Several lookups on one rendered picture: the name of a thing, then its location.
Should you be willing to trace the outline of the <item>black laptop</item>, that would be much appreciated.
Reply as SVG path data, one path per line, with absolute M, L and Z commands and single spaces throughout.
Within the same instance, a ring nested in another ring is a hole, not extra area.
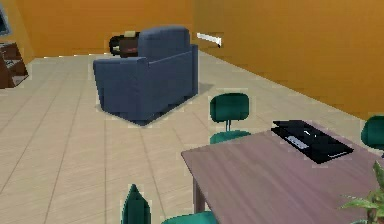
M 271 129 L 317 164 L 350 154 L 353 148 L 302 120 L 274 121 Z

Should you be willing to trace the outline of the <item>green office chair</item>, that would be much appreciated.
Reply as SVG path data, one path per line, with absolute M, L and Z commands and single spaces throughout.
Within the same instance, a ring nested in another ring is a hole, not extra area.
M 210 101 L 210 117 L 216 123 L 225 123 L 225 130 L 210 137 L 211 144 L 217 144 L 250 135 L 244 130 L 232 130 L 233 120 L 246 120 L 250 112 L 249 97 L 245 93 L 232 92 L 215 96 Z
M 151 209 L 135 184 L 132 184 L 121 210 L 120 224 L 152 224 Z M 166 219 L 161 224 L 218 224 L 211 211 Z
M 365 122 L 361 141 L 370 148 L 384 151 L 384 115 L 374 115 Z

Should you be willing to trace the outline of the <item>black round object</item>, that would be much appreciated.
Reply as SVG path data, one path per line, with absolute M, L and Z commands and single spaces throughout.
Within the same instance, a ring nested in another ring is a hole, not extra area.
M 139 32 L 136 31 L 126 31 L 122 35 L 113 36 L 109 40 L 110 53 L 121 58 L 137 57 L 138 39 Z

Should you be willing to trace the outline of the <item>purple-brown wooden table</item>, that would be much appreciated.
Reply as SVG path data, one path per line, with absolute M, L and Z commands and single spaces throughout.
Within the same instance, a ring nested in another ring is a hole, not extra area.
M 354 151 L 316 164 L 271 131 L 182 153 L 194 179 L 195 209 L 207 203 L 218 224 L 350 224 L 360 208 L 341 206 L 378 188 L 384 159 L 321 129 Z

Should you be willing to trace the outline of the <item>dark brown shelf unit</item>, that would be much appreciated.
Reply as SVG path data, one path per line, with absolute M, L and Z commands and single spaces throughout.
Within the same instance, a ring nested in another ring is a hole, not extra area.
M 0 43 L 0 89 L 14 88 L 28 77 L 15 42 Z

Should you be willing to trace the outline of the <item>green house plant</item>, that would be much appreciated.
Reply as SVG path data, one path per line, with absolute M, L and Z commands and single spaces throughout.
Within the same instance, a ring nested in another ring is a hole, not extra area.
M 373 164 L 373 172 L 379 188 L 370 191 L 365 198 L 345 195 L 350 201 L 340 206 L 345 208 L 362 208 L 366 210 L 366 218 L 351 222 L 350 224 L 384 224 L 384 168 L 378 161 Z

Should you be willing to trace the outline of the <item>white wall bar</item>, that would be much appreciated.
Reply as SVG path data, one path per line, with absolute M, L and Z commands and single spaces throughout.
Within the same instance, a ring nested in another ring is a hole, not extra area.
M 222 39 L 220 37 L 211 36 L 203 33 L 196 33 L 196 37 L 202 40 L 210 41 L 218 45 L 219 48 L 222 46 Z

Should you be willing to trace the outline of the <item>framed wall picture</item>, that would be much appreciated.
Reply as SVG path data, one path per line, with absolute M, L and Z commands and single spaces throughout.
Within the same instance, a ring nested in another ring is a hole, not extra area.
M 8 36 L 11 34 L 11 28 L 8 21 L 8 16 L 5 12 L 5 8 L 0 3 L 0 36 Z

